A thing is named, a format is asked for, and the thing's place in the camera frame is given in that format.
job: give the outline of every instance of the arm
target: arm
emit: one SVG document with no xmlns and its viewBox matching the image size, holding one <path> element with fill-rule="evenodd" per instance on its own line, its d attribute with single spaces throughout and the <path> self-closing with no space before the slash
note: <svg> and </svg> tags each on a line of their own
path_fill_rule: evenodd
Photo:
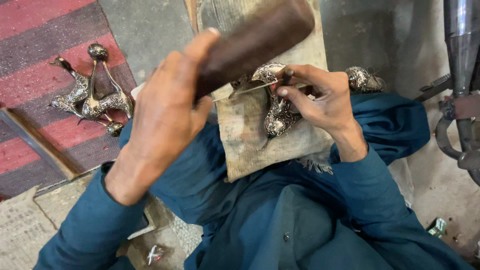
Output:
<svg viewBox="0 0 480 270">
<path fill-rule="evenodd" d="M 97 172 L 40 251 L 36 269 L 132 269 L 115 253 L 135 230 L 147 190 L 205 125 L 212 100 L 204 97 L 193 106 L 195 85 L 218 36 L 209 29 L 160 64 L 138 96 L 129 142 L 113 165 Z"/>
<path fill-rule="evenodd" d="M 390 265 L 399 269 L 470 269 L 447 244 L 429 235 L 405 201 L 385 163 L 363 138 L 353 117 L 348 77 L 312 66 L 289 65 L 291 86 L 277 94 L 288 97 L 302 116 L 325 129 L 335 141 L 332 169 L 356 229 Z M 316 98 L 310 100 L 305 94 Z"/>
</svg>

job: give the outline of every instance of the fingernail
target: fingernail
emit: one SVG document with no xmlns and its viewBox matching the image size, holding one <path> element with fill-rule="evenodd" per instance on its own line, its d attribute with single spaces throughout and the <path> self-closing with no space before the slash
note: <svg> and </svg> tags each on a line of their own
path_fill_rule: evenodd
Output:
<svg viewBox="0 0 480 270">
<path fill-rule="evenodd" d="M 281 96 L 281 97 L 284 97 L 288 94 L 288 90 L 285 89 L 285 88 L 280 88 L 278 91 L 277 91 L 278 95 Z"/>
<path fill-rule="evenodd" d="M 214 33 L 216 36 L 218 36 L 220 34 L 220 32 L 218 31 L 218 29 L 216 29 L 215 27 L 209 27 L 208 28 L 208 31 Z"/>
</svg>

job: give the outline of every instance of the person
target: person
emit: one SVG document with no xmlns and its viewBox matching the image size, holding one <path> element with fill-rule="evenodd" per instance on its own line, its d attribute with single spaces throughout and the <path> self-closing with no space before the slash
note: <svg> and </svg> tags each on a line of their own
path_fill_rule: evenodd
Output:
<svg viewBox="0 0 480 270">
<path fill-rule="evenodd" d="M 346 73 L 289 65 L 291 82 L 312 86 L 316 99 L 277 90 L 332 136 L 333 175 L 287 161 L 225 183 L 219 129 L 205 123 L 212 100 L 193 106 L 200 63 L 218 37 L 209 29 L 161 62 L 118 158 L 102 165 L 34 269 L 133 269 L 115 254 L 147 192 L 203 226 L 185 269 L 471 269 L 424 230 L 387 168 L 429 140 L 425 109 L 390 94 L 350 97 Z"/>
</svg>

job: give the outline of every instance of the blue kurta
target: blue kurta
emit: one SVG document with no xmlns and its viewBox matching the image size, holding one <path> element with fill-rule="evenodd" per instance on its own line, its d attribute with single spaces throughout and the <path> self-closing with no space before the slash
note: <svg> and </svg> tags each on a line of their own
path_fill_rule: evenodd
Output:
<svg viewBox="0 0 480 270">
<path fill-rule="evenodd" d="M 205 126 L 150 188 L 204 228 L 185 269 L 472 269 L 424 230 L 386 166 L 430 139 L 422 104 L 389 94 L 351 100 L 370 148 L 360 161 L 339 162 L 333 145 L 333 175 L 286 161 L 225 183 L 218 126 Z M 145 199 L 116 203 L 103 184 L 110 166 L 97 172 L 35 269 L 133 269 L 115 252 L 135 230 Z"/>
</svg>

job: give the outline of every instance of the striped rug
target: striped rug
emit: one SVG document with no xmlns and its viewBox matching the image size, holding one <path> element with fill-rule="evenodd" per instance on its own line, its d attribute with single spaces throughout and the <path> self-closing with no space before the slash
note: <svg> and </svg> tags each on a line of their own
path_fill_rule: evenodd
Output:
<svg viewBox="0 0 480 270">
<path fill-rule="evenodd" d="M 0 106 L 14 108 L 60 150 L 80 171 L 114 159 L 118 139 L 105 127 L 88 121 L 77 126 L 70 113 L 46 107 L 52 97 L 69 93 L 73 78 L 49 65 L 58 54 L 84 75 L 93 61 L 86 49 L 98 41 L 109 51 L 107 66 L 127 92 L 136 84 L 95 0 L 0 0 Z M 112 91 L 100 67 L 96 88 Z M 114 114 L 121 122 L 121 112 Z M 56 184 L 63 177 L 0 121 L 0 194 L 15 196 L 34 185 Z"/>
</svg>

